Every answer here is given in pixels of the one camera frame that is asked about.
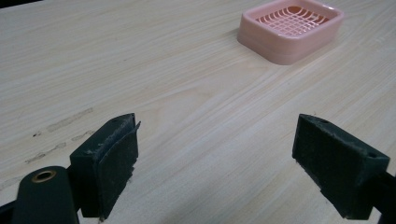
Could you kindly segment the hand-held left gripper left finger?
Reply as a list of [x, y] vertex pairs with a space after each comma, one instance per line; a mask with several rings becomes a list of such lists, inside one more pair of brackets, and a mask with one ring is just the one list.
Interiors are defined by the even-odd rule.
[[108, 218], [133, 175], [138, 158], [135, 115], [106, 122], [71, 155], [68, 168], [75, 204], [84, 217]]

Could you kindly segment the pink plastic soap dish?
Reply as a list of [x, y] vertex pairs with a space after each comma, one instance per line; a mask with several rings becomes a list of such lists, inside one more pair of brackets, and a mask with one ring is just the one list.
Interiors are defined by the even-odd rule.
[[289, 65], [330, 43], [343, 18], [317, 0], [275, 0], [242, 14], [237, 41], [271, 63]]

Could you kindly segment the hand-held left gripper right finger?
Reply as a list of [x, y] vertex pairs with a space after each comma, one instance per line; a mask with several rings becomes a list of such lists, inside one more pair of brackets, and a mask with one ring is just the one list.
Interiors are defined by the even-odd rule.
[[301, 114], [292, 157], [341, 217], [366, 220], [375, 208], [390, 219], [390, 158], [331, 122]]

